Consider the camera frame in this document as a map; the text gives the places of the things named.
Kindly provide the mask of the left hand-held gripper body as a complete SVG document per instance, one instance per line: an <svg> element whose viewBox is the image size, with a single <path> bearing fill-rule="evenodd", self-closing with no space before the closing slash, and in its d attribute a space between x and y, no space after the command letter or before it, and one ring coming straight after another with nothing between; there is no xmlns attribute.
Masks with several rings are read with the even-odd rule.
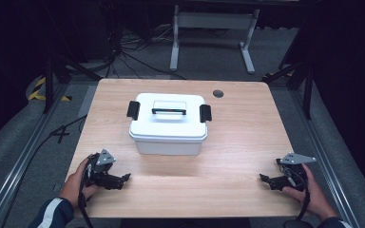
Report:
<svg viewBox="0 0 365 228"><path fill-rule="evenodd" d="M82 180L83 185L103 187L105 181L111 181L108 170L115 162L115 158L106 149L103 149L100 153L90 155L87 158L88 161Z"/></svg>

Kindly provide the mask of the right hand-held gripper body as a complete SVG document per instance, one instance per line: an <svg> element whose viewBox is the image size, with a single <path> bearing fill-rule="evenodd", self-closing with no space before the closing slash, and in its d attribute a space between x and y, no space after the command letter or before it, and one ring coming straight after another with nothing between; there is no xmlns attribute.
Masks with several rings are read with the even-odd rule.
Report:
<svg viewBox="0 0 365 228"><path fill-rule="evenodd" d="M280 172L287 181L292 183L292 188L303 191L308 180L303 168L304 163L316 162L315 157L307 157L297 153L288 153L285 157L277 159Z"/></svg>

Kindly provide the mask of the white plastic storage box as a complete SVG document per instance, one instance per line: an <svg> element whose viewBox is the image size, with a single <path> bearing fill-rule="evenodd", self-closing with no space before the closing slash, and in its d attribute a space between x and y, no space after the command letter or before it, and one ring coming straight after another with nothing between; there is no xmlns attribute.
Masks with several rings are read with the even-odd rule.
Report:
<svg viewBox="0 0 365 228"><path fill-rule="evenodd" d="M205 138L135 139L138 151L146 155L197 156Z"/></svg>

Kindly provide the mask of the black box latch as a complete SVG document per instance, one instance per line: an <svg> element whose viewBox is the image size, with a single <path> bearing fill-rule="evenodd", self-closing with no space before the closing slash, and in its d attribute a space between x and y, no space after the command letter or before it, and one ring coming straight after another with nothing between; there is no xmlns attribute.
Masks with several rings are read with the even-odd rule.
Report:
<svg viewBox="0 0 365 228"><path fill-rule="evenodd" d="M200 105L200 122L206 123L212 121L212 110L209 104Z"/></svg>
<svg viewBox="0 0 365 228"><path fill-rule="evenodd" d="M131 118L133 121L137 121L139 118L141 104L137 101L130 101L126 116Z"/></svg>

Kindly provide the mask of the white box lid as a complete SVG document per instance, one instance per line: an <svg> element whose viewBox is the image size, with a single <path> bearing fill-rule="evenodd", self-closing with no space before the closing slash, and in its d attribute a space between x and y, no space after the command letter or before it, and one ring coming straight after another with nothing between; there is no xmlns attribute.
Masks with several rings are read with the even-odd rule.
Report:
<svg viewBox="0 0 365 228"><path fill-rule="evenodd" d="M134 101L141 104L139 118L131 121L130 136L135 139L198 139L207 137L207 122L200 122L200 95L140 93ZM152 114L152 108L180 108L186 115Z"/></svg>

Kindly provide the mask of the black lid handle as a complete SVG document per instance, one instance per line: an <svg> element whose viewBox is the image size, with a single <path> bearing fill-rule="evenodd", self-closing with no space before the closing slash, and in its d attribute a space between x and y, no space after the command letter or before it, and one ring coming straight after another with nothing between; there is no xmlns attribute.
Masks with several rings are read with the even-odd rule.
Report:
<svg viewBox="0 0 365 228"><path fill-rule="evenodd" d="M176 114L179 113L180 115L186 115L185 109L180 108L152 108L152 114Z"/></svg>

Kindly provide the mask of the person's left hand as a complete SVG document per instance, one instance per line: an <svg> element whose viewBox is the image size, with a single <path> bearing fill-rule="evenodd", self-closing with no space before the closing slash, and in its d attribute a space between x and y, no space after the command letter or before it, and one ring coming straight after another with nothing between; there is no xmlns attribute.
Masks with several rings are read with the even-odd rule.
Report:
<svg viewBox="0 0 365 228"><path fill-rule="evenodd" d="M82 192L86 198L89 198L100 189L97 185L90 185L89 187L83 188L80 187L86 169L86 163L87 159L84 159L79 164L76 171L68 176L67 181L64 183L59 194L59 197L68 200L73 208L78 206L79 192Z"/></svg>

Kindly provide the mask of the person's right hand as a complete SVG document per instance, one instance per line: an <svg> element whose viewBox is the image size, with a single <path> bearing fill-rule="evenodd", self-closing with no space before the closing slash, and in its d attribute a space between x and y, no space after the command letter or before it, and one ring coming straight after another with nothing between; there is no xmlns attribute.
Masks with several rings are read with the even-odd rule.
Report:
<svg viewBox="0 0 365 228"><path fill-rule="evenodd" d="M308 211L316 215L321 222L326 219L336 217L337 212L329 204L322 189L317 184L311 170L306 165L304 165L303 168L307 174L308 190L310 193L310 202L307 207ZM282 192L295 200L299 200L300 202L304 202L305 200L306 193L300 192L294 188L286 186L282 189Z"/></svg>

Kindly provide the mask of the black tape floor mark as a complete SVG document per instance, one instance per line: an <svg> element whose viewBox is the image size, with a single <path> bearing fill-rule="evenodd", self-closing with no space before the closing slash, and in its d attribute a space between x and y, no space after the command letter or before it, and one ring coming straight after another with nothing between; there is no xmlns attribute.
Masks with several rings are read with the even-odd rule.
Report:
<svg viewBox="0 0 365 228"><path fill-rule="evenodd" d="M59 128L53 130L49 135L51 137L57 137L58 138L57 142L61 143L63 138L65 136L68 136L69 133L67 132L67 128L64 125L62 125Z"/></svg>

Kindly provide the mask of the black tripod stand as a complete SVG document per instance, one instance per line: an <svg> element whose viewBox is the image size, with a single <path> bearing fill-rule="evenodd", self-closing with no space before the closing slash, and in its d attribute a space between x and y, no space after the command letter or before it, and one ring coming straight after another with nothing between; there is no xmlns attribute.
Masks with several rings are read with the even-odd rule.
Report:
<svg viewBox="0 0 365 228"><path fill-rule="evenodd" d="M301 85L304 85L302 110L305 117L310 120L310 107L314 76L314 71L310 63L303 62L289 65L279 70L278 72L265 74L261 80L266 84L270 84L275 80L288 75L289 73L292 74L289 81L286 83L286 87L289 90L298 90Z"/></svg>
<svg viewBox="0 0 365 228"><path fill-rule="evenodd" d="M73 67L76 71L85 74L88 78L94 81L100 81L101 77L86 67L71 61L67 57L60 54L50 54L47 60L46 72L46 100L44 114L47 114L54 104L54 78L57 78L60 84L68 84L70 75L67 66Z"/></svg>

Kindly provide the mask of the yellow black hazard tape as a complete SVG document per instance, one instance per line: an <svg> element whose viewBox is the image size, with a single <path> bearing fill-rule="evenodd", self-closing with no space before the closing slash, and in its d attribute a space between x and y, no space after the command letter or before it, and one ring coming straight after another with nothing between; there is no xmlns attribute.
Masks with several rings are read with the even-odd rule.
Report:
<svg viewBox="0 0 365 228"><path fill-rule="evenodd" d="M40 89L46 82L46 77L42 76L36 83L34 89L29 94L28 100L39 100L45 101L46 96L39 93ZM63 96L61 101L70 102L72 100L72 96Z"/></svg>

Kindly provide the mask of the aluminium floor rail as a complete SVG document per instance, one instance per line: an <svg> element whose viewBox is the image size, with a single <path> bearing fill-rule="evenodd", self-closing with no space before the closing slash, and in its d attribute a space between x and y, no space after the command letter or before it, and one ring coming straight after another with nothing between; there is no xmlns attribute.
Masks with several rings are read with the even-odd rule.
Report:
<svg viewBox="0 0 365 228"><path fill-rule="evenodd" d="M47 99L46 106L48 107L48 111L42 113L39 117L38 122L34 125L32 132L29 134L26 144L22 147L21 153L5 177L5 181L0 188L0 227L6 221L10 213L29 164L43 143L43 140L41 139L43 131L48 126L48 121L52 116L54 109L65 95L67 88L68 85L58 85L52 93L52 98Z"/></svg>
<svg viewBox="0 0 365 228"><path fill-rule="evenodd" d="M301 119L305 128L308 132L309 137L313 143L313 146L316 150L315 154L317 157L317 161L319 167L323 173L325 180L327 181L328 187L333 195L333 198L336 202L336 207L340 213L340 215L353 227L353 228L361 228L359 222L356 219L355 213L343 191L343 187L339 182L337 175L335 173L334 167L329 162L329 159L326 155L326 151L323 148L322 142L317 135L317 131L311 120L308 120L303 113L302 108L302 100L300 95L293 90L289 91L291 98L295 104L295 107L298 113L301 115Z"/></svg>

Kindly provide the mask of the white metal desk frame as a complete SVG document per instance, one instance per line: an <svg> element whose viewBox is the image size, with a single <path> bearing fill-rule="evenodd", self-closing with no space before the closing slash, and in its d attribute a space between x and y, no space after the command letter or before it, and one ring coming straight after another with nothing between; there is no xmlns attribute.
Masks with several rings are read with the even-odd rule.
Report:
<svg viewBox="0 0 365 228"><path fill-rule="evenodd" d="M255 73L255 67L250 55L250 42L259 19L259 10L254 9L249 14L215 13L215 12L184 12L180 7L174 7L173 45L169 69L176 71L179 61L179 29L241 29L246 30L246 38L240 42L241 56L249 74Z"/></svg>

